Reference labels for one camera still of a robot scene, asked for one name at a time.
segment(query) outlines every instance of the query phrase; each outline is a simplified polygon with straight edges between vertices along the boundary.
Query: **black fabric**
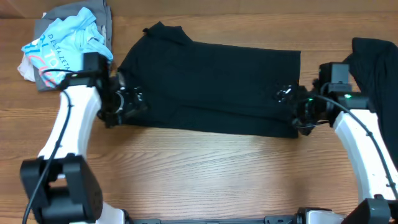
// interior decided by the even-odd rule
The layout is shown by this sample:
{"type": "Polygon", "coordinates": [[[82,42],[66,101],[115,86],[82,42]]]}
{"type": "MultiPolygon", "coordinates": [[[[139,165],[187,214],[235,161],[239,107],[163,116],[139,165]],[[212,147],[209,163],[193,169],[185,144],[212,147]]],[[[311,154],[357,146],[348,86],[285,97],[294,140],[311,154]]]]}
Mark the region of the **black fabric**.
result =
{"type": "Polygon", "coordinates": [[[119,71],[141,86],[149,110],[127,124],[296,138],[292,112],[274,96],[297,84],[300,52],[192,41],[161,22],[129,51],[119,71]]]}
{"type": "Polygon", "coordinates": [[[345,62],[361,92],[374,103],[384,143],[398,167],[397,46],[385,40],[354,38],[353,53],[345,62]]]}

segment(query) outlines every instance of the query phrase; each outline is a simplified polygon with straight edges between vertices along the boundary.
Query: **light blue fabric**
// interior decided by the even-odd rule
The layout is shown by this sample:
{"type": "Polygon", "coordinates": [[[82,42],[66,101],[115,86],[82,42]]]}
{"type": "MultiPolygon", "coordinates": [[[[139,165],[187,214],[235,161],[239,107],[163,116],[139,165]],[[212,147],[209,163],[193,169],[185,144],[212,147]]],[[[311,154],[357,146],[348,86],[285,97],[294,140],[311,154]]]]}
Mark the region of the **light blue fabric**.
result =
{"type": "MultiPolygon", "coordinates": [[[[40,71],[52,68],[82,70],[83,53],[87,52],[98,52],[112,61],[113,55],[104,45],[105,39],[98,32],[95,20],[93,13],[83,7],[77,16],[69,16],[64,21],[56,19],[39,39],[24,46],[22,51],[40,71]]],[[[44,82],[51,80],[59,84],[65,72],[44,75],[44,82]]]]}

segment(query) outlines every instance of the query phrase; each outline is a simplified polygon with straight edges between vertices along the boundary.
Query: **wooden tabletop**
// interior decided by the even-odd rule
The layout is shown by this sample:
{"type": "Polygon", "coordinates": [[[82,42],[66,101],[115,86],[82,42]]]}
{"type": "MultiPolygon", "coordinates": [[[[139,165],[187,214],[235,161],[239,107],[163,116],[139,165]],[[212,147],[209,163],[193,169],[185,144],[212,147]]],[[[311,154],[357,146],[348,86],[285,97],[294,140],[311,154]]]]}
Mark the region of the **wooden tabletop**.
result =
{"type": "MultiPolygon", "coordinates": [[[[353,37],[398,42],[398,13],[255,14],[115,17],[113,53],[120,65],[143,28],[182,26],[199,42],[301,50],[300,83],[311,88],[321,63],[342,61],[353,37]]],[[[17,71],[34,20],[0,20],[0,223],[20,223],[27,197],[24,159],[45,145],[59,93],[38,93],[17,71]]],[[[105,200],[133,218],[261,218],[298,207],[347,214],[358,202],[348,156],[327,125],[298,139],[118,126],[96,119],[88,163],[105,200]]]]}

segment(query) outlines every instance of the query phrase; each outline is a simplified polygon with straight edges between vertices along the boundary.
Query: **black cloth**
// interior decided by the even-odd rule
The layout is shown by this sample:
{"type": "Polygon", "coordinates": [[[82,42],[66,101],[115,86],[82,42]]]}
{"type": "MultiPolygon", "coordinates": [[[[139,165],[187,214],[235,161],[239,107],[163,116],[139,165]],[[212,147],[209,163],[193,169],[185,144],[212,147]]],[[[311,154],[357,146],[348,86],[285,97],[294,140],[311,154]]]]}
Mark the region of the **black cloth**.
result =
{"type": "Polygon", "coordinates": [[[296,138],[292,112],[274,96],[297,84],[300,52],[204,44],[161,22],[132,47],[119,71],[141,86],[148,111],[127,124],[296,138]]]}
{"type": "Polygon", "coordinates": [[[382,138],[398,167],[398,48],[392,42],[353,39],[353,53],[345,60],[361,92],[373,102],[382,138]]]}

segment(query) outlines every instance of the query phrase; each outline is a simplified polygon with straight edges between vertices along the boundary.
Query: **wooden table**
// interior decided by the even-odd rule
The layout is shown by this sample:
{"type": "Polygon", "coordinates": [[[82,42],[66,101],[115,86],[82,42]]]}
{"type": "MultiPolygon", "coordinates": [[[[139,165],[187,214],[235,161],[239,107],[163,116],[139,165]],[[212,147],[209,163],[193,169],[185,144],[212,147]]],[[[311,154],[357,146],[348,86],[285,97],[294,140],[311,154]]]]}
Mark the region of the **wooden table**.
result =
{"type": "MultiPolygon", "coordinates": [[[[113,53],[120,65],[142,29],[182,26],[195,41],[302,51],[301,84],[311,88],[321,63],[342,61],[353,37],[398,42],[398,13],[256,14],[115,17],[113,53]]],[[[0,20],[0,223],[20,223],[27,197],[24,159],[46,143],[57,92],[38,93],[16,70],[34,21],[0,20]]],[[[351,164],[327,125],[298,139],[118,126],[96,119],[88,163],[104,197],[133,218],[260,218],[326,207],[347,214],[357,204],[351,164]]]]}

